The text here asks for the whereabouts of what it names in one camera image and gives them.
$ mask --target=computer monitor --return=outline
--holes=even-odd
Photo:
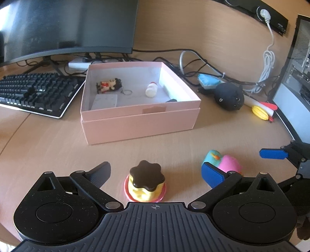
[[[310,17],[298,15],[296,30],[269,102],[295,140],[310,143]]]
[[[6,0],[0,66],[81,52],[131,53],[138,0]]]

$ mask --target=blue object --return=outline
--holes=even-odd
[[[210,164],[213,164],[214,166],[219,167],[219,164],[221,163],[222,158],[223,156],[221,153],[219,153],[216,150],[211,150],[208,152],[207,156],[205,157],[205,160],[202,163],[209,162]]]
[[[225,172],[211,164],[204,163],[201,167],[201,176],[207,184],[214,188],[225,180]]]
[[[208,74],[199,74],[198,81],[204,89],[214,89],[222,82],[219,78]]]
[[[259,155],[261,158],[268,159],[285,159],[289,156],[287,152],[280,149],[261,149]]]

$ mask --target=mechanical keyboard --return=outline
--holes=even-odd
[[[17,74],[0,80],[0,106],[61,118],[85,77],[58,73]]]

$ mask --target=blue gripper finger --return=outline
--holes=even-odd
[[[259,155],[261,158],[268,159],[285,159],[289,156],[287,152],[280,149],[261,149]]]

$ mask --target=white cable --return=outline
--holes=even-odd
[[[184,69],[183,69],[183,55],[186,53],[186,52],[192,52],[193,54],[195,54],[199,59],[201,59],[203,62],[205,62],[206,63],[206,65],[208,66],[208,67],[210,67],[214,72],[216,72],[218,75],[221,75],[221,73],[219,73],[218,71],[216,71],[215,69],[213,69],[213,67],[212,66],[210,66],[203,58],[201,58],[197,53],[195,53],[195,52],[193,52],[193,51],[183,51],[182,53],[181,53],[181,55],[180,55],[180,70],[181,70],[181,73],[182,74],[185,74],[184,73]]]
[[[267,47],[266,51],[264,51],[263,53],[264,70],[259,78],[259,81],[258,81],[259,83],[266,80],[269,77],[270,72],[273,69],[275,61],[276,61],[276,56],[274,52],[269,50],[269,48],[274,45],[274,35],[270,27],[271,16],[267,10],[261,10],[260,14],[265,19],[267,27],[271,33],[272,43]],[[256,83],[256,86],[254,86],[252,89],[249,89],[249,90],[245,89],[244,91],[256,93],[256,94],[259,93],[262,90],[262,87],[265,86],[264,83],[260,83],[260,84],[259,83]]]

